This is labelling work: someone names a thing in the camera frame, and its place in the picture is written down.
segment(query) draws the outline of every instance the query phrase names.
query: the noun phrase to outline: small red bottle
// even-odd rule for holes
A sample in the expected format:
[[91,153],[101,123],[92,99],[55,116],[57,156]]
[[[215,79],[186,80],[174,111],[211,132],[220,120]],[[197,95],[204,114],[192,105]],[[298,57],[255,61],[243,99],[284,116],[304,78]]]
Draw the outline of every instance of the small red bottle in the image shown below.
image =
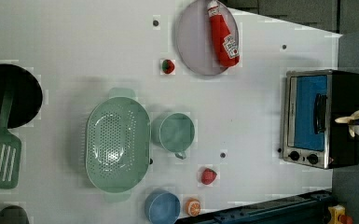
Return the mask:
[[228,29],[228,26],[220,14],[219,5],[216,0],[208,4],[208,14],[211,21],[212,41],[214,52],[220,64],[231,67],[240,61],[238,45]]

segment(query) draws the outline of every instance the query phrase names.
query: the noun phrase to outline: table surface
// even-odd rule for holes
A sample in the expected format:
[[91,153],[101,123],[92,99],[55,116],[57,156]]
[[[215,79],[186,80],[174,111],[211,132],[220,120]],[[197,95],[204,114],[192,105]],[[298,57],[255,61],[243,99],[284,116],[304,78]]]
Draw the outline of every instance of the table surface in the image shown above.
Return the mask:
[[[15,189],[0,189],[0,209],[19,204],[41,224],[147,223],[144,201],[154,189],[181,203],[196,196],[208,213],[331,188],[331,171],[285,162],[277,149],[286,72],[336,68],[339,35],[231,10],[242,60],[203,77],[174,45],[175,21],[190,2],[0,0],[0,63],[27,68],[45,96],[36,119],[11,130],[23,143],[21,173]],[[172,76],[159,70],[166,58],[175,60]],[[134,89],[151,119],[171,110],[196,124],[184,161],[151,145],[154,163],[122,203],[93,187],[84,165],[87,119],[112,87]],[[203,167],[218,172],[211,186],[198,181]]]

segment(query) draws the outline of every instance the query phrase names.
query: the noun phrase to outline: spatula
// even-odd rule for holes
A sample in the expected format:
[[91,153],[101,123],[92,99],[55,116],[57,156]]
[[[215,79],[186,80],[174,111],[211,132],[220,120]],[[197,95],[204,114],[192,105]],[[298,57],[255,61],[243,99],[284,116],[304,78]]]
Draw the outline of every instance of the spatula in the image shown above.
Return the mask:
[[7,129],[13,95],[8,81],[0,114],[0,189],[14,189],[19,182],[21,140]]

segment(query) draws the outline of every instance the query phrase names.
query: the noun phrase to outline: white plate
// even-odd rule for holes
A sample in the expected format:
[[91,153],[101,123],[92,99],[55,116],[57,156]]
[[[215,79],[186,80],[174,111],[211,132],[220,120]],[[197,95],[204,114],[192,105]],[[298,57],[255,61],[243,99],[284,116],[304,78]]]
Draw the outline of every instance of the white plate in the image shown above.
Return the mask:
[[[220,65],[214,53],[207,11],[209,2],[197,0],[183,11],[176,30],[176,44],[183,62],[191,71],[202,75],[218,75],[227,68]],[[220,2],[219,6],[228,29],[238,44],[237,23],[227,7]]]

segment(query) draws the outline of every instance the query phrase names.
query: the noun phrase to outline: small cup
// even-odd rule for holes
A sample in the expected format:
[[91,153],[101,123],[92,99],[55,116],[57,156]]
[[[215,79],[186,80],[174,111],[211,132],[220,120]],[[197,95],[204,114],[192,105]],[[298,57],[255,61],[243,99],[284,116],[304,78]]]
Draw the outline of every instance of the small cup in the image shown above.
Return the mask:
[[152,140],[161,147],[175,153],[181,160],[194,140],[194,123],[187,115],[173,113],[161,115],[152,123]]

